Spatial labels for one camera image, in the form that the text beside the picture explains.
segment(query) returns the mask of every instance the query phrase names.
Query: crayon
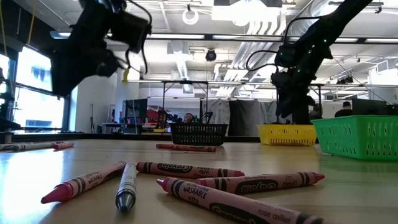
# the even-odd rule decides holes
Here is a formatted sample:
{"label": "crayon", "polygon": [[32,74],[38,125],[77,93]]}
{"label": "crayon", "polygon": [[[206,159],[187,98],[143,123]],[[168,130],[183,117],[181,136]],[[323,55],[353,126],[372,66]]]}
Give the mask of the crayon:
{"label": "crayon", "polygon": [[164,164],[156,162],[138,162],[137,170],[146,174],[166,175],[169,177],[183,177],[189,179],[244,176],[244,173],[238,170]]}
{"label": "crayon", "polygon": [[240,223],[332,224],[312,215],[168,177],[157,183],[174,197],[205,207]]}
{"label": "crayon", "polygon": [[197,179],[195,183],[232,194],[248,194],[290,187],[304,187],[316,184],[325,176],[314,172],[292,174],[264,174],[245,177],[219,177]]}
{"label": "crayon", "polygon": [[63,142],[24,142],[24,143],[12,143],[12,144],[0,144],[0,150],[29,150],[29,149],[45,149],[52,148],[54,144]]}
{"label": "crayon", "polygon": [[74,142],[63,142],[63,143],[54,144],[52,147],[58,150],[58,149],[67,149],[73,147],[74,145],[75,145]]}
{"label": "crayon", "polygon": [[119,161],[102,169],[94,170],[59,184],[55,186],[49,194],[44,196],[41,202],[65,202],[70,200],[71,198],[106,182],[110,178],[121,174],[126,163],[126,161]]}
{"label": "crayon", "polygon": [[181,146],[173,144],[156,144],[158,149],[172,149],[178,151],[215,152],[214,146]]}
{"label": "crayon", "polygon": [[120,212],[128,212],[136,203],[137,165],[132,162],[126,164],[118,193],[116,194],[116,206]]}

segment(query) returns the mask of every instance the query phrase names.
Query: person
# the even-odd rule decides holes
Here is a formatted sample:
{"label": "person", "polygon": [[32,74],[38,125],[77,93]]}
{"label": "person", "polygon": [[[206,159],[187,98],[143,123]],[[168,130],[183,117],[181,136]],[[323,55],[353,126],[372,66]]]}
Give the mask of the person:
{"label": "person", "polygon": [[193,115],[191,113],[186,113],[184,115],[184,123],[192,123]]}
{"label": "person", "polygon": [[308,116],[310,117],[310,121],[313,119],[322,119],[321,108],[318,103],[313,106]]}
{"label": "person", "polygon": [[353,115],[353,110],[351,110],[351,103],[346,101],[343,103],[343,109],[336,112],[335,118],[351,115]]}

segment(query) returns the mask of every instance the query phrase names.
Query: security camera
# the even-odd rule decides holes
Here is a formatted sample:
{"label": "security camera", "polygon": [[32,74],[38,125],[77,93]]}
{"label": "security camera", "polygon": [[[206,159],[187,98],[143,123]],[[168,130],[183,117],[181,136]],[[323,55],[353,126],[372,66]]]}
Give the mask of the security camera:
{"label": "security camera", "polygon": [[206,61],[214,62],[217,58],[217,54],[214,49],[208,49],[206,54]]}

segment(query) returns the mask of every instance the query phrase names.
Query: green basket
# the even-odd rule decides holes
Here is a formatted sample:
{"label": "green basket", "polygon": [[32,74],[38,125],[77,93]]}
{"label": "green basket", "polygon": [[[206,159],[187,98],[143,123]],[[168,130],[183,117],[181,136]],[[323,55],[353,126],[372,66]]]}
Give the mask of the green basket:
{"label": "green basket", "polygon": [[313,120],[325,153],[366,160],[398,160],[398,116]]}

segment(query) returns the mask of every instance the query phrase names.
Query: desk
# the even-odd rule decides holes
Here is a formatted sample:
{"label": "desk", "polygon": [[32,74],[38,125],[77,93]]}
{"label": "desk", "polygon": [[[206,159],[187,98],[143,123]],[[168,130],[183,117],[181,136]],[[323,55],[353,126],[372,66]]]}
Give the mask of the desk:
{"label": "desk", "polygon": [[161,150],[154,141],[75,143],[57,152],[0,152],[0,223],[234,223],[167,195],[155,182],[161,176],[150,174],[138,174],[137,202],[127,215],[118,212],[114,201],[120,178],[66,203],[40,203],[60,182],[122,159],[225,167],[246,175],[312,170],[326,179],[316,186],[246,196],[338,223],[396,223],[398,217],[398,163],[319,156],[314,147],[258,143],[226,143],[216,153]]}

